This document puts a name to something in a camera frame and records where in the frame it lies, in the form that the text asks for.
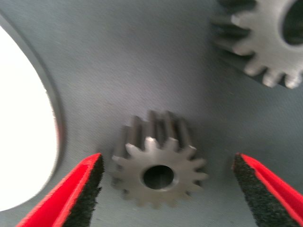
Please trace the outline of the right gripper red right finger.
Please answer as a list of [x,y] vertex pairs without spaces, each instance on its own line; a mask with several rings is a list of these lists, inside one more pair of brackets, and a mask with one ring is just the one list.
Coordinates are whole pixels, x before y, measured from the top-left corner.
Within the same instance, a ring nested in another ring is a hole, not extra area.
[[256,159],[237,153],[234,175],[259,227],[301,227],[303,195]]

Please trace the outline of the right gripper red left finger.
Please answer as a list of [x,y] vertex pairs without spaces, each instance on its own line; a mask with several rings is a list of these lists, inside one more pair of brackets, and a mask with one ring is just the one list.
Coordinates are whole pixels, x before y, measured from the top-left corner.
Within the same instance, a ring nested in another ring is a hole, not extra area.
[[18,227],[89,227],[101,191],[101,153],[80,161],[18,224]]

